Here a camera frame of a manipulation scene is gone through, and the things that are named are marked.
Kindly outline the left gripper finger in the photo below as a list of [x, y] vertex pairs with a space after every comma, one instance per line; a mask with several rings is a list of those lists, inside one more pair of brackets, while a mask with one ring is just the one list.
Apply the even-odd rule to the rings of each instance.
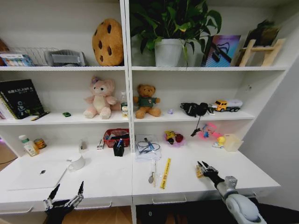
[[84, 191], [84, 181], [82, 181], [77, 195], [75, 195], [69, 202], [68, 202], [68, 207], [77, 207], [78, 204], [83, 200], [83, 191]]
[[58, 192], [58, 189], [60, 187], [60, 184], [58, 184], [50, 193], [50, 195], [48, 196], [47, 199], [45, 199], [43, 202], [44, 202], [44, 206], [45, 206], [45, 210], [48, 211], [50, 209], [52, 209], [54, 206], [53, 206], [53, 199], [55, 198], [57, 192]]

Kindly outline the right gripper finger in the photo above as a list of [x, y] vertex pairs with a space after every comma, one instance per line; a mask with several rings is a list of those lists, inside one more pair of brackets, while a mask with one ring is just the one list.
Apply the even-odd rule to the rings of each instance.
[[203, 168], [204, 168], [203, 174], [205, 174], [205, 175], [217, 175], [218, 174], [218, 171], [214, 167], [208, 165], [204, 161], [202, 161], [202, 164], [203, 164]]
[[199, 161], [197, 161], [197, 163], [197, 177], [204, 177], [206, 168]]

